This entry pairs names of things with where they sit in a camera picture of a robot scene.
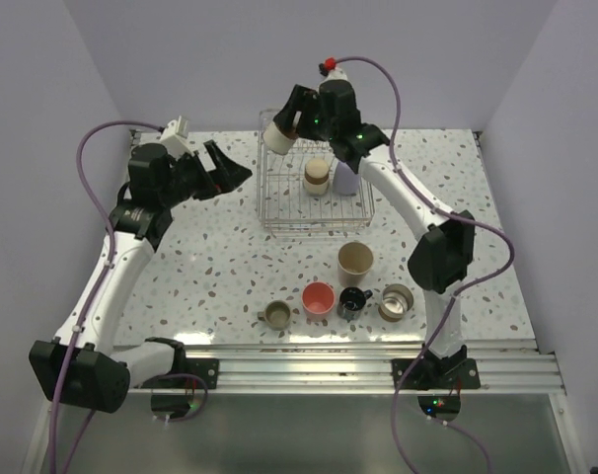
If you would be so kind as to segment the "steel cup with brown band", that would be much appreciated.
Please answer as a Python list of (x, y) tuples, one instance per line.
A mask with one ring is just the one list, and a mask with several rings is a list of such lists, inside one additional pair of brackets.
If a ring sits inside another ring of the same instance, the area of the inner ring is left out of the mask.
[(328, 189), (330, 166), (323, 158), (310, 159), (304, 168), (303, 186), (312, 196), (322, 196)]

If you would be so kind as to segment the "lavender plastic cup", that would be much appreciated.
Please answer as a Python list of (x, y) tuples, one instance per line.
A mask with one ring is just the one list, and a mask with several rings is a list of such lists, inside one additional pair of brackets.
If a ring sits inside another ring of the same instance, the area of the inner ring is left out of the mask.
[(355, 174), (352, 169), (341, 161), (336, 164), (333, 177), (333, 189), (341, 196), (353, 196), (360, 187), (360, 176)]

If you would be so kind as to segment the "small olive mug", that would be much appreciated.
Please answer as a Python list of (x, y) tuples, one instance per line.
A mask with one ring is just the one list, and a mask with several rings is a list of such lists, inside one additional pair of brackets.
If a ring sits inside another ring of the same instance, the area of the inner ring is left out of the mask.
[(275, 331), (285, 330), (291, 320), (290, 307), (281, 300), (271, 301), (263, 311), (258, 313), (258, 320)]

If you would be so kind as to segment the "coral pink cup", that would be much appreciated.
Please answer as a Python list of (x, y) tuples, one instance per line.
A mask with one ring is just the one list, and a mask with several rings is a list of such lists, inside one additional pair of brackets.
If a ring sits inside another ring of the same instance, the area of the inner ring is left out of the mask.
[(322, 281), (307, 284), (301, 295), (306, 317), (311, 321), (323, 321), (328, 318), (336, 303), (334, 289)]

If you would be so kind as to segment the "black mug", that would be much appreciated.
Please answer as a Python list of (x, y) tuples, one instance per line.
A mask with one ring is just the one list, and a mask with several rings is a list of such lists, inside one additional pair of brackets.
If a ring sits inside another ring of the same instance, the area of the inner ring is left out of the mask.
[(347, 287), (339, 295), (336, 314), (346, 322), (354, 321), (361, 316), (372, 296), (373, 291), (370, 289)]

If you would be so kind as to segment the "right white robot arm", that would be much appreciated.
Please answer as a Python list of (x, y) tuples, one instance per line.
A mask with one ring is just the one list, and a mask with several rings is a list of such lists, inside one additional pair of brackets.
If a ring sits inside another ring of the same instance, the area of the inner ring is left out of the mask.
[(473, 260), (471, 214), (454, 213), (419, 180), (405, 176), (392, 139), (362, 120), (345, 79), (325, 80), (316, 89), (294, 86), (263, 134), (267, 148), (279, 155), (299, 138), (327, 143), (340, 163), (376, 188), (405, 220), (416, 240), (408, 269), (423, 292), (427, 334), (419, 359), (404, 368), (402, 381), (419, 390), (453, 387), (468, 373), (455, 292)]

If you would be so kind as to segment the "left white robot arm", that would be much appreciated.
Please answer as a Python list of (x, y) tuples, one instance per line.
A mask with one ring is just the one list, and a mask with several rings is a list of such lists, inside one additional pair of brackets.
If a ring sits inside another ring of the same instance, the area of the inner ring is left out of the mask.
[(175, 157), (160, 143), (132, 149), (129, 180), (108, 218), (102, 254), (85, 290), (52, 340), (34, 342), (29, 353), (53, 406), (113, 413), (132, 387), (158, 379), (174, 388), (191, 375), (185, 347), (176, 340), (151, 337), (117, 353), (113, 339), (132, 289), (173, 222), (173, 208), (231, 193), (253, 174), (214, 141), (204, 148), (211, 170), (195, 151)]

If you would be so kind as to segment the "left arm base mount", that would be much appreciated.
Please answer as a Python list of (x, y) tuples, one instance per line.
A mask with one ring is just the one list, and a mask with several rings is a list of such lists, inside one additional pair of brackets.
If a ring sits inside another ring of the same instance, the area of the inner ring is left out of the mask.
[(188, 358), (185, 364), (167, 375), (161, 375), (144, 382), (144, 389), (203, 389), (217, 388), (220, 373), (218, 358)]

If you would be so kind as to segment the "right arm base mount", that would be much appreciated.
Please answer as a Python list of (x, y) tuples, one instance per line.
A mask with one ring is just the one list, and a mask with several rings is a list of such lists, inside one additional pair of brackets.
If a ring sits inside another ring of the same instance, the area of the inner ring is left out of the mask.
[(419, 361), (403, 382), (407, 390), (476, 390), (482, 387), (477, 363), (473, 358), (457, 362)]

